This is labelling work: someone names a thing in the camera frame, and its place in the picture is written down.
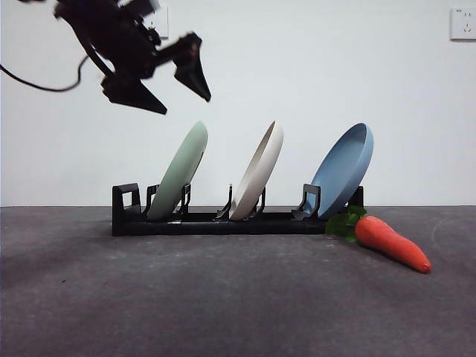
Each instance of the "gray floor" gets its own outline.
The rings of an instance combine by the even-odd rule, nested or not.
[[[476,207],[370,208],[420,274],[319,236],[111,237],[1,209],[2,356],[476,356]]]

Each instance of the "dish rack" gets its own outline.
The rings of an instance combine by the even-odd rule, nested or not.
[[[326,220],[318,217],[321,204],[321,188],[312,184],[303,185],[303,200],[296,209],[285,212],[265,211],[266,189],[246,218],[231,221],[233,188],[230,184],[226,205],[212,212],[190,212],[189,203],[191,186],[187,184],[181,190],[181,204],[175,212],[165,220],[149,221],[147,212],[150,209],[152,196],[158,189],[158,184],[147,188],[147,203],[141,206],[139,186],[123,184],[112,188],[112,235],[141,236],[141,235],[226,235],[226,234],[323,234]],[[131,193],[131,205],[124,207],[123,195]],[[308,195],[314,195],[315,204],[310,212],[303,207]],[[359,186],[341,212],[349,205],[364,206],[364,188]]]

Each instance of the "carrot leaves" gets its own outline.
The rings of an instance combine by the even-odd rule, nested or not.
[[[355,242],[355,228],[357,222],[367,214],[363,207],[349,206],[347,213],[336,214],[327,221],[326,234],[333,234],[338,237],[345,237],[348,242]]]

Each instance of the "blue plate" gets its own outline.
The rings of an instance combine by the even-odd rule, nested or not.
[[[321,186],[318,216],[329,219],[348,203],[369,167],[373,153],[373,135],[367,124],[359,123],[347,130],[335,143],[315,173],[312,184]],[[304,211],[315,205],[308,195]]]

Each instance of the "wall outlet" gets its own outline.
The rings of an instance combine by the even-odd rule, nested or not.
[[[476,39],[476,7],[451,9],[451,39]]]

